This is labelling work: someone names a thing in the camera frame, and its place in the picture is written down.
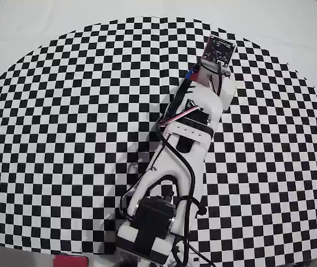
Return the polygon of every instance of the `black cable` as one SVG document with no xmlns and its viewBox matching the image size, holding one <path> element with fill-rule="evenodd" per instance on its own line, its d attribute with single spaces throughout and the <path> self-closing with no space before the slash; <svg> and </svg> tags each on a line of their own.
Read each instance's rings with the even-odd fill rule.
<svg viewBox="0 0 317 267">
<path fill-rule="evenodd" d="M 155 162 L 156 162 L 158 156 L 162 153 L 162 150 L 164 149 L 164 147 L 165 147 L 165 144 L 162 144 L 160 151 L 158 152 L 157 156 L 155 157 L 155 159 L 153 160 L 153 162 L 152 162 L 152 164 L 151 164 L 151 167 L 147 167 L 146 171 L 140 176 L 140 178 L 137 180 L 137 182 L 136 182 L 135 184 L 133 184 L 128 190 L 126 190 L 125 194 L 120 197 L 119 211 L 120 211 L 121 215 L 122 215 L 123 217 L 125 217 L 128 221 L 131 221 L 131 220 L 132 220 L 132 216 L 130 216 L 127 212 L 125 212 L 125 211 L 123 210 L 123 203 L 122 203 L 122 202 L 123 202 L 123 198 L 131 191 L 131 189 L 133 189 L 133 188 L 138 184 L 138 182 L 141 180 L 141 178 L 142 178 L 143 175 L 147 172 L 147 170 L 149 170 L 150 168 L 153 167 L 153 165 L 155 164 Z"/>
<path fill-rule="evenodd" d="M 214 73 L 214 74 L 218 75 L 218 78 L 219 78 L 219 85 L 218 85 L 218 90 L 216 91 L 216 94 L 217 94 L 218 96 L 220 96 L 220 92 L 221 92 L 221 84 L 222 84 L 222 81 L 223 81 L 223 78 L 222 78 L 222 72 L 221 72 L 221 63 L 220 63 L 220 62 L 218 62 L 218 71 L 217 71 L 217 72 L 216 72 L 216 71 L 211 70 L 210 68 L 208 68 L 208 67 L 206 67 L 206 66 L 204 66 L 204 64 L 203 64 L 202 62 L 200 62 L 200 65 L 201 65 L 203 68 L 205 68 L 206 70 L 208 70 L 208 71 L 210 71 L 210 72 L 212 72 L 212 73 Z"/>
<path fill-rule="evenodd" d="M 205 257 L 203 254 L 201 254 L 198 250 L 196 250 L 192 245 L 188 245 L 190 247 L 190 249 L 197 254 L 199 257 L 201 257 L 202 259 L 204 259 L 210 266 L 212 267 L 216 267 L 216 265 L 207 257 Z"/>
<path fill-rule="evenodd" d="M 207 66 L 205 66 L 202 62 L 199 63 L 200 66 L 202 66 L 203 68 L 205 68 L 206 70 L 210 71 L 211 73 L 214 73 L 216 75 L 221 75 L 221 63 L 218 62 L 218 71 L 214 71 L 214 70 L 211 70 L 210 68 L 208 68 Z"/>
<path fill-rule="evenodd" d="M 218 85 L 218 90 L 216 91 L 216 94 L 218 96 L 220 96 L 220 92 L 221 92 L 221 84 L 223 83 L 223 79 L 221 77 L 221 74 L 218 75 L 218 78 L 219 78 L 219 85 Z"/>
<path fill-rule="evenodd" d="M 137 182 L 135 184 L 133 184 L 132 186 L 130 186 L 130 188 L 128 190 L 126 190 L 125 194 L 120 197 L 119 211 L 120 211 L 121 215 L 123 217 L 125 217 L 128 221 L 132 220 L 132 216 L 130 216 L 127 212 L 125 212 L 123 210 L 123 198 L 124 198 L 124 196 L 126 196 L 131 191 L 131 189 L 133 189 L 138 184 L 138 182 L 140 182 L 141 178 L 147 172 L 147 170 L 149 170 L 149 168 L 146 169 L 146 171 L 140 176 L 140 178 L 137 180 Z"/>
<path fill-rule="evenodd" d="M 189 229 L 189 221 L 190 221 L 190 210 L 191 210 L 191 205 L 192 205 L 192 197 L 193 197 L 193 192 L 194 192 L 194 187 L 196 183 L 196 176 L 194 174 L 194 171 L 191 167 L 191 165 L 188 163 L 188 161 L 165 139 L 165 137 L 162 135 L 162 132 L 160 130 L 159 122 L 162 120 L 163 116 L 161 116 L 160 119 L 158 119 L 155 123 L 155 129 L 158 138 L 161 140 L 161 142 L 169 149 L 175 156 L 182 161 L 182 163 L 186 166 L 188 169 L 188 172 L 190 173 L 191 176 L 191 185 L 188 193 L 188 199 L 186 203 L 186 211 L 185 211 L 185 224 L 184 224 L 184 257 L 183 257 L 183 262 L 179 263 L 182 267 L 185 267 L 188 263 L 189 260 L 189 241 L 188 241 L 188 235 L 190 232 Z"/>
</svg>

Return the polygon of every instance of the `checkerboard mat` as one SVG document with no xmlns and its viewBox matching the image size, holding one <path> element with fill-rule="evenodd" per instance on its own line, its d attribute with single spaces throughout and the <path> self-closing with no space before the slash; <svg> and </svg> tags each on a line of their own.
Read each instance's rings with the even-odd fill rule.
<svg viewBox="0 0 317 267">
<path fill-rule="evenodd" d="M 258 45 L 184 18 L 88 26 L 0 77 L 0 246 L 113 253 L 120 196 L 145 170 L 154 123 L 210 33 L 237 43 L 237 95 L 205 159 L 208 211 L 191 244 L 218 266 L 317 258 L 315 89 Z"/>
</svg>

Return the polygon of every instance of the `wire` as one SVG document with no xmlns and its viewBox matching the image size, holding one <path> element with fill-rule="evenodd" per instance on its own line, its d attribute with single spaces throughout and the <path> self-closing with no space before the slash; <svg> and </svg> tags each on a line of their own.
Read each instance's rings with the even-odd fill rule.
<svg viewBox="0 0 317 267">
<path fill-rule="evenodd" d="M 204 259 L 210 266 L 216 267 L 216 265 L 207 257 L 205 257 L 203 254 L 201 254 L 198 250 L 196 250 L 192 245 L 188 245 L 190 247 L 190 249 L 197 254 L 199 257 L 201 257 L 202 259 Z"/>
<path fill-rule="evenodd" d="M 219 78 L 219 85 L 218 85 L 218 90 L 217 90 L 217 95 L 220 96 L 220 92 L 221 92 L 221 84 L 223 83 L 223 78 L 221 77 L 221 75 L 218 75 Z"/>
<path fill-rule="evenodd" d="M 223 81 L 222 75 L 224 74 L 224 75 L 226 76 L 225 73 L 222 73 L 222 72 L 221 72 L 221 70 L 222 70 L 222 68 L 221 68 L 221 63 L 218 62 L 218 71 L 217 71 L 217 72 L 211 70 L 210 68 L 208 68 L 207 66 L 205 66 L 202 62 L 200 62 L 200 65 L 201 65 L 203 68 L 205 68 L 206 70 L 208 70 L 208 71 L 210 71 L 210 72 L 212 72 L 212 73 L 218 75 L 219 84 L 218 84 L 218 90 L 216 91 L 216 94 L 217 94 L 218 96 L 220 96 L 220 93 L 221 93 L 221 84 L 222 84 L 222 81 Z M 214 88 L 213 80 L 212 80 L 211 76 L 210 76 L 210 82 L 212 83 L 212 87 Z"/>
<path fill-rule="evenodd" d="M 189 221 L 190 221 L 190 210 L 191 210 L 191 205 L 192 205 L 192 197 L 193 197 L 193 192 L 194 192 L 194 187 L 195 187 L 195 182 L 196 182 L 196 176 L 194 174 L 194 171 L 191 167 L 191 165 L 188 163 L 188 161 L 164 138 L 162 135 L 162 132 L 160 130 L 159 123 L 162 120 L 161 119 L 157 120 L 155 123 L 155 129 L 156 129 L 156 134 L 158 138 L 161 140 L 161 142 L 169 149 L 171 152 L 180 160 L 182 163 L 186 166 L 188 169 L 188 172 L 190 173 L 191 176 L 191 184 L 190 184 L 190 189 L 188 193 L 188 198 L 186 202 L 186 211 L 185 211 L 185 224 L 184 224 L 184 258 L 183 262 L 179 262 L 179 265 L 181 266 L 186 266 L 189 260 L 189 241 L 188 241 L 188 235 L 190 232 L 189 229 Z"/>
<path fill-rule="evenodd" d="M 170 135 L 167 134 L 166 137 L 165 137 L 165 139 L 168 140 L 169 137 L 170 137 Z M 138 185 L 138 183 L 141 181 L 141 178 L 144 176 L 144 174 L 145 174 L 150 168 L 153 167 L 153 165 L 155 164 L 155 162 L 156 162 L 158 156 L 160 155 L 160 153 L 162 152 L 162 150 L 164 149 L 164 147 L 165 147 L 165 145 L 162 144 L 160 151 L 158 152 L 157 156 L 155 157 L 155 159 L 154 159 L 153 162 L 152 162 L 152 165 L 151 165 L 150 167 L 147 167 L 146 171 L 140 176 L 140 178 L 137 180 L 137 182 L 136 182 L 135 184 L 133 184 L 128 190 L 126 190 L 125 194 L 120 197 L 119 211 L 120 211 L 121 215 L 122 215 L 123 217 L 125 217 L 128 221 L 131 221 L 131 220 L 132 220 L 132 216 L 130 216 L 127 212 L 125 212 L 125 211 L 123 210 L 123 203 L 122 203 L 122 202 L 123 202 L 123 198 L 124 198 L 135 186 Z"/>
<path fill-rule="evenodd" d="M 190 109 L 188 109 L 188 110 L 186 110 L 186 111 L 183 111 L 183 112 L 181 112 L 181 113 L 175 115 L 174 117 L 172 117 L 172 118 L 170 118 L 170 119 L 168 119 L 168 120 L 165 120 L 164 122 L 161 122 L 161 123 L 160 123 L 160 127 L 164 127 L 164 126 L 166 126 L 167 124 L 169 124 L 169 123 L 171 123 L 171 122 L 174 122 L 174 121 L 178 120 L 179 118 L 182 118 L 182 117 L 188 115 L 189 113 L 191 113 L 191 112 L 193 112 L 193 111 L 195 111 L 195 110 L 198 110 L 198 109 L 200 109 L 200 108 L 201 108 L 201 107 L 199 107 L 199 106 L 194 106 L 194 107 L 192 107 L 192 108 L 190 108 Z"/>
<path fill-rule="evenodd" d="M 150 168 L 146 169 L 146 171 L 141 175 L 141 177 L 137 180 L 135 184 L 130 186 L 130 188 L 125 192 L 124 195 L 121 196 L 120 198 L 120 203 L 119 203 L 119 211 L 123 217 L 125 217 L 128 221 L 132 220 L 132 216 L 130 216 L 127 212 L 123 211 L 123 198 L 135 187 L 138 185 L 138 183 L 141 181 L 141 178 L 144 176 L 144 174 L 149 170 Z"/>
</svg>

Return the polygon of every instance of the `white robotic arm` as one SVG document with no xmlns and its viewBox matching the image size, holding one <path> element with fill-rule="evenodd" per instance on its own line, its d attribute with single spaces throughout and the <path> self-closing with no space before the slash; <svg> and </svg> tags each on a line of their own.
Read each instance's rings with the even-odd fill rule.
<svg viewBox="0 0 317 267">
<path fill-rule="evenodd" d="M 137 183 L 125 213 L 127 220 L 117 234 L 118 248 L 163 265 L 177 240 L 182 240 L 185 257 L 180 264 L 187 264 L 190 222 L 197 213 L 206 211 L 200 204 L 204 158 L 223 109 L 229 107 L 235 93 L 234 82 L 223 77 L 228 69 L 220 65 L 217 71 L 207 67 L 197 71 L 197 80 L 208 83 L 210 88 L 202 84 L 191 87 L 191 80 L 184 79 L 165 117 L 156 122 L 161 143 Z M 213 83 L 219 88 L 219 94 Z M 163 133 L 161 126 L 166 127 Z M 177 206 L 170 203 L 171 196 L 148 197 L 150 190 L 162 180 L 171 180 L 176 185 L 180 197 Z"/>
</svg>

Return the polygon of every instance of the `red object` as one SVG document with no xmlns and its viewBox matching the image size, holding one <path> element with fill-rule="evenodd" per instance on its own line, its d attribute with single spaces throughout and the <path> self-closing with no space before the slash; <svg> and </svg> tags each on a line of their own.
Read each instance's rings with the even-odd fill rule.
<svg viewBox="0 0 317 267">
<path fill-rule="evenodd" d="M 88 267 L 88 259 L 83 256 L 56 255 L 53 267 Z"/>
</svg>

